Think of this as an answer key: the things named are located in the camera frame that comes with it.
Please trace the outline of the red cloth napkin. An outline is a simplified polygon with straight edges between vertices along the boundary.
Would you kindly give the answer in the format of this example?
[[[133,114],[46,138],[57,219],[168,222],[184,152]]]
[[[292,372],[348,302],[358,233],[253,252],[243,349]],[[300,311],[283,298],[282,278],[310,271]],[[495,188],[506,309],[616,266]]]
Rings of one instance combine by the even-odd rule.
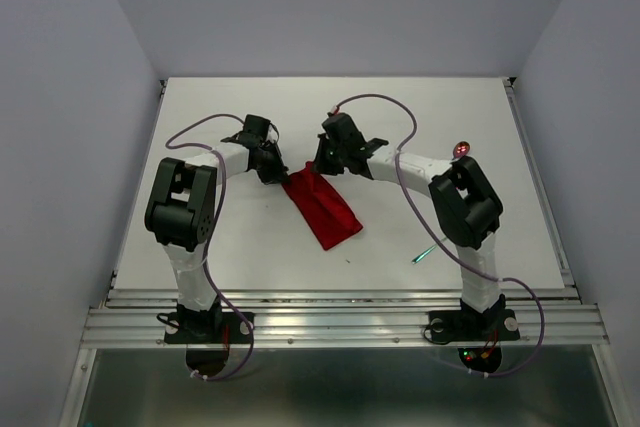
[[[283,188],[324,251],[363,230],[363,225],[348,203],[314,170],[311,161],[307,161],[303,169],[292,173]]]

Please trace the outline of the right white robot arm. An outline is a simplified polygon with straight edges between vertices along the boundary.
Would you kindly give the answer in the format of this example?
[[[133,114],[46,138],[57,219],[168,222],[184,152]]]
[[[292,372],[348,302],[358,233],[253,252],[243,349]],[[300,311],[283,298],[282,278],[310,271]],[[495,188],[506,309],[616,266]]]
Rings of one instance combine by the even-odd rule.
[[[336,113],[322,123],[313,168],[346,171],[428,197],[442,234],[455,246],[449,255],[461,268],[460,325],[472,337],[491,331],[505,308],[495,259],[503,204],[475,159],[437,160],[405,153],[400,145],[367,140],[351,116]]]

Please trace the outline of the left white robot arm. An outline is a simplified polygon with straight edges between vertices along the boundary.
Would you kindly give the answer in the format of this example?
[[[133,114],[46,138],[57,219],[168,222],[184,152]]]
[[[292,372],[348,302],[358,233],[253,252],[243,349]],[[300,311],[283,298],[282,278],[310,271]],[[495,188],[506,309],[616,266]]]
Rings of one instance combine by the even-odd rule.
[[[175,316],[163,317],[161,322],[202,341],[213,340],[222,331],[223,296],[214,286],[207,254],[228,180],[254,171],[265,185],[288,181],[279,131],[267,118],[248,114],[241,119],[230,114],[241,129],[215,146],[179,140],[218,117],[205,117],[169,137],[165,143],[169,150],[194,148],[202,153],[186,160],[166,157],[160,161],[144,215],[145,228],[163,246],[178,286]]]

